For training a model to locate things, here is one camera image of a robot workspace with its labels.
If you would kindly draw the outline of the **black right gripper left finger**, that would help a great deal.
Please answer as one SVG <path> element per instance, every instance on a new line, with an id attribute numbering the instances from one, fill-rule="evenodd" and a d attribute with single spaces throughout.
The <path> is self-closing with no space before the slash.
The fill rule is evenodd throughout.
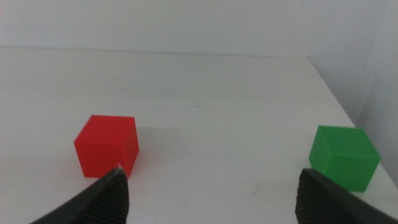
<path id="1" fill-rule="evenodd" d="M 118 167 L 35 224 L 120 223 L 127 221 L 129 190 L 126 174 Z"/>

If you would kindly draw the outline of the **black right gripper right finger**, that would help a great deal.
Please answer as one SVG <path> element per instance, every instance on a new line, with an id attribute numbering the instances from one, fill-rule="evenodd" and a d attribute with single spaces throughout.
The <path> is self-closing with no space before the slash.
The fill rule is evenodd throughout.
<path id="1" fill-rule="evenodd" d="M 299 224 L 397 224 L 315 169 L 301 171 L 295 215 Z"/>

